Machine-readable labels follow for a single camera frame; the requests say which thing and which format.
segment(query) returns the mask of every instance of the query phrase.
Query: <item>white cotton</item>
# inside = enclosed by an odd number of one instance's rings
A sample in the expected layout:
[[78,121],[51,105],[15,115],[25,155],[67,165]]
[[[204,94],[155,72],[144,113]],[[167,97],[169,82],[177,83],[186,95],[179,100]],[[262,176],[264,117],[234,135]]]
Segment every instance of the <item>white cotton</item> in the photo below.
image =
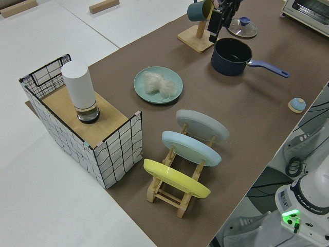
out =
[[147,94],[150,94],[154,91],[159,91],[160,82],[163,80],[162,75],[148,71],[145,71],[143,75],[145,76],[145,83],[144,83],[145,92]]
[[143,75],[145,77],[144,87],[147,94],[159,91],[163,98],[168,98],[177,93],[175,83],[164,80],[162,75],[148,71],[145,71]]
[[168,98],[177,93],[177,88],[176,88],[176,85],[174,84],[174,82],[163,80],[163,81],[161,81],[161,86],[160,86],[159,91],[160,91],[162,97]]

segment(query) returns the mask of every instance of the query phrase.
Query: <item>yellow plate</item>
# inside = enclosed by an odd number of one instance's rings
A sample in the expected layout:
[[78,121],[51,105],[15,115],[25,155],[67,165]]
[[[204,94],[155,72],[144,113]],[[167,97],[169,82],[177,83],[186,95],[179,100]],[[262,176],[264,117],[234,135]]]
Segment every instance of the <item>yellow plate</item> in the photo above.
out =
[[198,198],[205,198],[210,190],[191,177],[153,160],[144,160],[144,169],[165,183]]

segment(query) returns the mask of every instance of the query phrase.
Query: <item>brown table mat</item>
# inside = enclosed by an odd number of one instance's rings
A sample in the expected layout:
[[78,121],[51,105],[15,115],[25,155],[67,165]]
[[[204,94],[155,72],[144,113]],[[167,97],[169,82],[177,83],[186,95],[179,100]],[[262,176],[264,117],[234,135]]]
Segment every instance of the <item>brown table mat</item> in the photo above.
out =
[[[310,105],[328,81],[328,38],[289,17],[280,18],[282,6],[279,0],[243,1],[235,17],[248,16],[258,28],[254,39],[244,40],[253,59],[290,72],[288,79],[263,68],[246,67],[236,77],[217,73],[210,64],[213,48],[199,54],[177,39],[195,24],[186,15],[90,67],[95,91],[119,111],[129,116],[142,110],[144,158],[165,158],[161,134],[180,130],[175,120],[179,109],[207,114],[230,131],[226,143],[213,146],[223,161],[205,167],[199,179],[211,194],[192,198],[183,219],[175,216],[175,207],[146,200],[152,178],[142,162],[107,190],[156,245],[207,246],[301,118],[288,102],[301,97]],[[232,36],[223,28],[224,37]],[[134,77],[150,66],[181,76],[184,90],[178,100],[155,105],[138,97]],[[190,175],[194,170],[181,158],[173,167]]]

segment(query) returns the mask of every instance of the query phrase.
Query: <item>pot lid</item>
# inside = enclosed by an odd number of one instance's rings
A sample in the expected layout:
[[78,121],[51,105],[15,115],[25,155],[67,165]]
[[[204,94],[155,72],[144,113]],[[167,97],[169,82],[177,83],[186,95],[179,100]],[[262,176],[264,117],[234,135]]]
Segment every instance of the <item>pot lid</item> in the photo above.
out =
[[257,35],[257,28],[248,17],[232,19],[231,25],[227,30],[234,36],[251,39]]

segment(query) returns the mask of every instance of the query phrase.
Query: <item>mug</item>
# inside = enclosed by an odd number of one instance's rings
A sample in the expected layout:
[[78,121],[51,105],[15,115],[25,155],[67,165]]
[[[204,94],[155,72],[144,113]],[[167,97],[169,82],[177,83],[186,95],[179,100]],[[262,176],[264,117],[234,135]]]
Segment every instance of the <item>mug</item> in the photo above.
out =
[[187,9],[187,16],[193,22],[206,21],[210,19],[212,10],[215,8],[212,0],[203,0],[190,4]]

